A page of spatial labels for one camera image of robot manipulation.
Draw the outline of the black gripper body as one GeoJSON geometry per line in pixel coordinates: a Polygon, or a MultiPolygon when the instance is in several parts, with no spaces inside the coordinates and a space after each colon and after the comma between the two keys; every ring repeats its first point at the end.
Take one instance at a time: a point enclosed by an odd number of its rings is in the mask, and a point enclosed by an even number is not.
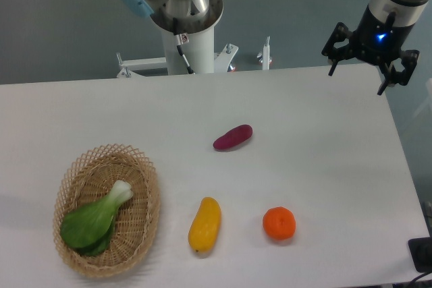
{"type": "Polygon", "coordinates": [[[371,65],[380,65],[407,57],[419,58],[420,51],[403,50],[402,46],[413,29],[396,26],[396,15],[387,14],[384,22],[378,20],[367,7],[357,29],[352,34],[352,54],[371,65]]]}

